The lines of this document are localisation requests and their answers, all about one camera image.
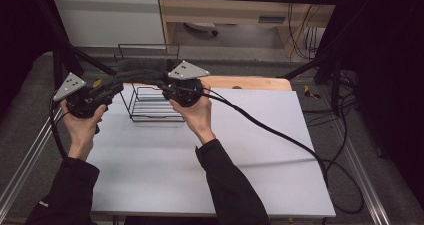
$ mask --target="black sleeve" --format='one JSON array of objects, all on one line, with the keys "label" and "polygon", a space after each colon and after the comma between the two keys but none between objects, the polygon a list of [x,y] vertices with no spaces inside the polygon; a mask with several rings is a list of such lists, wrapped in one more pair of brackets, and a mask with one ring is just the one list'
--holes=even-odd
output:
[{"label": "black sleeve", "polygon": [[66,158],[49,194],[37,203],[26,225],[91,225],[93,187],[99,170],[84,161]]},{"label": "black sleeve", "polygon": [[217,139],[196,148],[196,155],[206,171],[206,179],[221,225],[270,224],[259,196]]}]

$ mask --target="person's right hand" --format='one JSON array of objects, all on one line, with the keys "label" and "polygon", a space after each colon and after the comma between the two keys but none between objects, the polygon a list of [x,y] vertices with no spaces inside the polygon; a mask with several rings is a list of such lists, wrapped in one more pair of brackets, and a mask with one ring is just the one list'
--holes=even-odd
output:
[{"label": "person's right hand", "polygon": [[[209,94],[211,86],[202,82],[203,91]],[[179,112],[185,119],[188,127],[196,134],[200,142],[203,144],[215,139],[215,134],[212,132],[211,111],[212,102],[208,97],[202,96],[196,104],[191,107],[182,107],[174,100],[169,100],[175,111]]]},{"label": "person's right hand", "polygon": [[88,154],[93,148],[93,138],[96,125],[102,120],[106,105],[101,105],[94,112],[93,117],[82,119],[69,113],[66,100],[60,103],[64,115],[63,122],[71,137],[71,147],[68,156],[80,160],[87,160]]}]

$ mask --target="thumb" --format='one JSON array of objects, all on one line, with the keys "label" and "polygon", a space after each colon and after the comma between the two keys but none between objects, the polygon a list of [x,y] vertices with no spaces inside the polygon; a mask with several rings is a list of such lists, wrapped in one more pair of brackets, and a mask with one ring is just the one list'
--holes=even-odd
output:
[{"label": "thumb", "polygon": [[104,104],[100,105],[100,106],[96,109],[96,111],[94,112],[94,117],[96,117],[96,120],[97,120],[97,121],[98,121],[98,120],[100,120],[100,119],[102,118],[102,116],[103,116],[103,114],[105,113],[105,111],[106,111],[106,105],[104,105]]},{"label": "thumb", "polygon": [[169,99],[169,103],[172,105],[172,108],[177,112],[181,108],[181,105],[173,99]]}]

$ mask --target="metal dish rack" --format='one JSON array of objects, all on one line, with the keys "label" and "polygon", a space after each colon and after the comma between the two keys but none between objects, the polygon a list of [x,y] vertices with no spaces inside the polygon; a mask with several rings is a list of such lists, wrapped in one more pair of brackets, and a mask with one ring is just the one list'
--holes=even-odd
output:
[{"label": "metal dish rack", "polygon": [[[146,50],[143,48],[152,48],[153,46],[165,49],[154,50],[146,54]],[[167,44],[119,44],[118,49],[120,54],[114,56],[116,62],[136,58],[178,59],[179,54],[179,46]],[[122,93],[121,98],[133,122],[184,122],[181,114],[175,112],[169,101],[163,97],[162,90],[142,84],[133,83],[131,86],[133,91],[129,101],[128,97],[125,98]]]},{"label": "metal dish rack", "polygon": [[149,86],[132,84],[133,92],[127,102],[122,100],[133,122],[184,122],[183,117],[175,112],[163,95],[162,90]]}]

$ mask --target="wire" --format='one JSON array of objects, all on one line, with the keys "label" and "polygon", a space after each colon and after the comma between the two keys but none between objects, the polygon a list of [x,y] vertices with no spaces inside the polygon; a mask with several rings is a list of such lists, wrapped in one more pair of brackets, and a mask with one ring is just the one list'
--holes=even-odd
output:
[{"label": "wire", "polygon": [[[303,27],[304,27],[305,22],[306,22],[306,18],[308,17],[309,12],[311,11],[311,8],[312,8],[312,7],[313,7],[313,5],[309,5],[309,7],[308,7],[308,11],[306,12],[306,15],[305,15],[305,18],[303,19],[302,23],[299,25],[299,27],[300,27],[300,29],[301,29],[301,30],[303,30]],[[296,52],[296,54],[297,54],[299,57],[304,58],[304,59],[309,59],[306,55],[304,55],[304,54],[302,53],[301,49],[300,49],[300,48],[299,48],[299,46],[297,45],[296,39],[295,39],[295,38],[294,38],[294,36],[293,36],[293,34],[294,34],[295,32],[297,32],[297,30],[298,30],[299,28],[298,28],[298,29],[296,29],[296,31],[294,31],[294,32],[293,32],[293,30],[292,30],[292,26],[291,26],[292,14],[293,14],[293,4],[292,4],[292,3],[289,3],[289,4],[288,4],[288,11],[287,11],[287,21],[288,21],[288,24],[289,24],[289,34],[290,34],[290,39],[292,40],[292,43],[293,43],[293,44],[291,44],[291,45],[293,46],[294,51]]]},{"label": "wire", "polygon": [[[336,108],[342,109],[343,107],[347,107],[355,103],[356,103],[356,99],[352,99],[347,101],[345,105],[339,105]],[[329,108],[329,109],[320,109],[320,110],[302,110],[302,112],[306,114],[321,114],[321,113],[334,113],[334,110]]]},{"label": "wire", "polygon": [[187,88],[183,88],[183,87],[177,87],[177,89],[180,89],[180,90],[183,90],[183,91],[190,91],[190,92],[194,92],[194,93],[197,93],[197,94],[199,94],[199,95],[202,95],[202,96],[205,96],[205,97],[208,97],[208,98],[211,98],[211,99],[214,99],[214,100],[217,100],[217,101],[219,101],[219,102],[222,102],[222,103],[224,103],[224,104],[226,104],[226,105],[228,105],[228,106],[230,106],[230,107],[232,107],[233,109],[235,109],[236,111],[238,111],[239,113],[241,113],[244,117],[246,117],[249,121],[251,121],[251,122],[253,122],[255,125],[257,125],[257,126],[259,126],[259,127],[261,127],[261,128],[263,128],[263,129],[265,129],[266,131],[268,131],[268,132],[271,132],[271,133],[273,133],[273,134],[275,134],[275,135],[277,135],[277,136],[279,136],[279,137],[282,137],[282,138],[284,138],[284,139],[286,139],[286,140],[288,140],[288,141],[290,141],[290,142],[292,142],[292,143],[294,143],[295,145],[297,145],[297,146],[299,146],[300,148],[302,148],[302,149],[304,149],[304,150],[306,150],[308,153],[310,153],[315,159],[316,159],[316,161],[318,162],[318,165],[320,166],[320,168],[321,168],[321,172],[322,172],[322,175],[323,175],[323,178],[324,178],[324,182],[325,182],[325,184],[327,185],[327,183],[328,183],[328,179],[327,179],[327,170],[325,169],[325,166],[324,166],[324,163],[323,163],[323,161],[321,160],[321,158],[314,152],[314,151],[312,151],[310,148],[308,148],[307,146],[305,146],[305,145],[303,145],[302,143],[300,143],[299,141],[297,141],[297,140],[295,140],[295,139],[293,139],[293,138],[291,138],[291,137],[289,137],[289,136],[287,136],[287,135],[285,135],[284,133],[281,133],[281,132],[278,132],[278,131],[276,131],[276,130],[274,130],[274,129],[272,129],[272,128],[270,128],[270,127],[268,127],[267,125],[265,125],[265,124],[263,124],[263,123],[261,123],[260,121],[258,121],[257,119],[255,119],[254,117],[252,117],[249,113],[247,113],[246,111],[244,111],[242,108],[240,108],[240,107],[238,107],[238,106],[236,106],[236,105],[234,105],[234,104],[232,104],[231,102],[229,102],[228,100],[226,100],[226,99],[223,99],[222,98],[222,96],[221,95],[219,95],[218,93],[216,93],[216,92],[213,92],[214,94],[217,94],[218,95],[218,97],[215,97],[215,96],[212,96],[212,95],[210,95],[210,94],[206,94],[206,93],[200,93],[200,92],[198,92],[198,91],[195,91],[195,90],[192,90],[192,89],[187,89]]},{"label": "wire", "polygon": [[[348,95],[346,95],[343,99],[342,99],[342,104],[344,103],[345,99],[348,98],[349,96],[352,96],[352,93],[349,93]],[[342,145],[340,146],[339,151],[337,152],[337,154],[334,156],[334,158],[331,160],[330,164],[327,167],[327,172],[328,170],[330,170],[331,166],[334,164],[334,162],[337,160],[337,158],[340,156],[340,154],[342,153],[345,145],[346,145],[346,140],[347,140],[347,123],[346,123],[346,116],[344,114],[344,110],[340,109],[340,114],[341,114],[341,119],[343,122],[343,126],[344,126],[344,134],[343,134],[343,142]]]},{"label": "wire", "polygon": [[65,114],[62,114],[62,116],[60,116],[60,118],[56,121],[56,123],[55,123],[55,125],[56,125],[56,127],[57,127],[57,125],[59,124],[59,122],[60,122],[60,120],[62,120],[62,118],[66,115],[66,114],[68,114],[69,112],[67,112],[67,113],[65,113]]},{"label": "wire", "polygon": [[53,94],[50,98],[50,106],[49,106],[50,117],[49,117],[49,120],[50,120],[51,129],[52,129],[52,135],[53,135],[53,138],[56,142],[57,149],[59,150],[59,153],[60,153],[60,156],[62,157],[62,159],[65,159],[66,157],[68,157],[68,154],[66,153],[65,148],[63,147],[62,141],[60,140],[59,131],[57,129],[57,124],[54,121],[54,115],[53,115],[54,114],[54,106],[55,106],[55,102],[53,100],[53,97],[56,94],[56,92],[57,92],[57,90],[53,92]]},{"label": "wire", "polygon": [[[338,109],[339,110],[341,110],[341,109],[347,109],[347,112],[346,112],[345,115],[348,115],[350,113],[350,111],[356,106],[356,104],[357,104],[356,100],[353,100],[352,102],[349,102],[349,105],[341,106]],[[334,113],[334,111],[329,111],[329,112],[324,112],[324,113],[315,113],[314,115],[317,115],[317,114],[324,114],[324,115],[321,115],[319,117],[316,117],[314,119],[311,119],[308,122],[306,122],[306,124],[308,125],[308,124],[310,124],[313,121],[320,120],[322,118],[326,118],[328,116],[334,115],[335,113]],[[335,119],[331,119],[329,121],[334,121],[334,120],[337,120],[337,119],[339,119],[339,117],[337,117]]]},{"label": "wire", "polygon": [[[331,162],[330,160],[327,159],[323,159],[323,162]],[[334,207],[336,207],[337,209],[339,209],[340,211],[347,213],[347,214],[357,214],[359,212],[362,211],[362,209],[364,209],[364,204],[365,204],[365,200],[364,200],[364,195],[361,191],[361,188],[359,187],[358,183],[355,181],[355,179],[352,177],[352,175],[349,174],[349,172],[343,168],[343,166],[341,166],[340,164],[338,164],[337,162],[333,162],[333,164],[338,167],[344,174],[346,174],[346,176],[349,178],[350,181],[352,181],[352,183],[355,185],[356,189],[359,192],[359,195],[361,197],[361,204],[359,205],[359,208],[356,210],[347,210],[344,208],[341,208],[339,205],[337,205],[336,203],[333,202]]]}]

